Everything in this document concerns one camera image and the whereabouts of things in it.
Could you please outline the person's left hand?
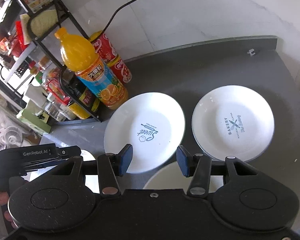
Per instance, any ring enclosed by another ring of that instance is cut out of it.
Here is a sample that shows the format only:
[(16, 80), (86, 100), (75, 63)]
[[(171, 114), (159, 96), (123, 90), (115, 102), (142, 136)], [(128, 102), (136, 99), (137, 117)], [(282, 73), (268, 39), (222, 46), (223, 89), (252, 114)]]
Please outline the person's left hand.
[[(7, 192), (0, 192), (0, 206), (6, 205), (8, 202), (8, 199), (9, 199), (9, 195)], [(14, 229), (17, 228), (16, 224), (14, 223), (14, 221), (8, 211), (4, 212), (4, 217), (7, 221), (10, 222), (12, 228), (14, 228)]]

